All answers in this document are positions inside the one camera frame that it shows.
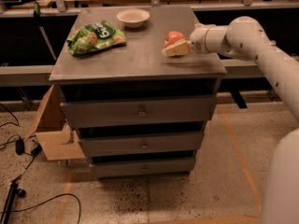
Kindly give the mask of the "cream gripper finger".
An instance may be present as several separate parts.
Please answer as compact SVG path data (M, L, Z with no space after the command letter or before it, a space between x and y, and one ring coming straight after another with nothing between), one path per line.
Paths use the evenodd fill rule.
M172 45L167 46L162 50L162 54L165 57L175 57L187 55L191 52L191 44L187 40L182 40Z

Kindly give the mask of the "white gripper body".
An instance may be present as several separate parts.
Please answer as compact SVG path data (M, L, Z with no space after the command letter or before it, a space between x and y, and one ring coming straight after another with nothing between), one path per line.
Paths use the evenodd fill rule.
M196 23L194 31L190 34L190 42L195 52L208 54L224 54L229 50L229 43L226 39L226 26L214 24L204 25Z

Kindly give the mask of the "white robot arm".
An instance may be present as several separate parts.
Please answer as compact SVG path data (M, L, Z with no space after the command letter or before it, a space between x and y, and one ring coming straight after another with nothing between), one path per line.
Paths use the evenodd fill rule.
M166 57L219 53L256 63L295 119L299 120L299 62L276 46L262 25L247 16L224 26L196 23L189 38L167 34ZM283 137L269 162L260 224L299 224L299 129Z

